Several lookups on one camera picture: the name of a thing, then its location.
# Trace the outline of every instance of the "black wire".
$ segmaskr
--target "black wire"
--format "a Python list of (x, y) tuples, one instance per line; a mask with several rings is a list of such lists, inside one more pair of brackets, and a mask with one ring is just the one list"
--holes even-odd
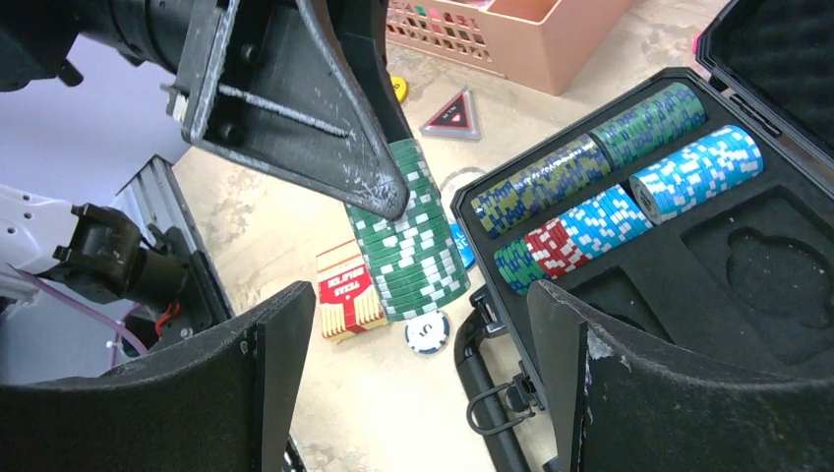
[(148, 241), (148, 238), (146, 238), (144, 235), (140, 235), (140, 238), (142, 238), (142, 242), (145, 243), (146, 246), (148, 246), (148, 249), (150, 249), (151, 251), (154, 251), (155, 253), (160, 254), (162, 256), (167, 256), (167, 254), (163, 253), (157, 247), (155, 247), (153, 244), (151, 244), (150, 241)]

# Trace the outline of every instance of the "black case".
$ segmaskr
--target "black case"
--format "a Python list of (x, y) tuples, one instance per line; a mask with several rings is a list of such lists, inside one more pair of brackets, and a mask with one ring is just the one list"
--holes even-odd
[[(607, 188), (627, 188), (635, 171), (727, 124), (753, 136), (762, 174), (554, 283), (677, 349), (787, 378), (834, 379), (834, 4), (733, 1), (702, 35), (698, 61), (709, 82), (691, 69), (665, 69), (455, 194), (452, 210), (538, 391), (547, 392), (527, 299), (506, 285), (494, 252)], [(498, 239), (484, 231), (470, 203), (477, 195), (672, 82), (697, 93), (706, 125)], [(540, 396), (553, 410), (552, 395)], [(580, 441), (563, 441), (559, 431), (557, 440), (561, 454), (575, 455)]]

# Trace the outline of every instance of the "yellow disc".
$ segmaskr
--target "yellow disc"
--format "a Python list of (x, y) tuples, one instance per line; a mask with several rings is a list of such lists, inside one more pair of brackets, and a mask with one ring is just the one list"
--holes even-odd
[(405, 96), (408, 94), (408, 84), (405, 82), (405, 79), (391, 76), (391, 84), (393, 85), (393, 92), (396, 95), (396, 99), (400, 103), (405, 101)]

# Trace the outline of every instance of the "red and yellow box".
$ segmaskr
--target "red and yellow box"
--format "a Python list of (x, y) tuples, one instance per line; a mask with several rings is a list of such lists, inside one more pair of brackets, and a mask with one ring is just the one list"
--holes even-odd
[(316, 264), (322, 336), (338, 342), (388, 324), (356, 241), (324, 251), (316, 256)]

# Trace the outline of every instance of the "marble table surface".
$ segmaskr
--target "marble table surface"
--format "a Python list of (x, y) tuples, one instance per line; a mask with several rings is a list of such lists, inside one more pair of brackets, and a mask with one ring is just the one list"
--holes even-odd
[[(417, 128), (470, 86), (483, 139), (422, 138), (446, 199), (457, 187), (531, 148), (668, 66), (704, 73), (693, 38), (725, 0), (635, 0), (562, 96), (517, 86), (438, 59), (389, 47), (389, 71), (408, 81), (403, 103)], [(313, 192), (192, 149), (174, 168), (238, 313), (294, 280), (316, 280), (316, 254), (351, 238), (342, 206)], [(475, 268), (472, 289), (483, 284)], [(446, 308), (453, 327), (471, 312), (467, 297)], [(469, 430), (466, 397), (451, 349), (414, 355), (403, 327), (388, 325), (338, 344), (310, 341), (292, 435), (311, 471), (489, 471), (483, 440)], [(509, 336), (485, 343), (496, 383), (517, 373)], [(528, 460), (554, 456), (547, 414), (517, 428)]]

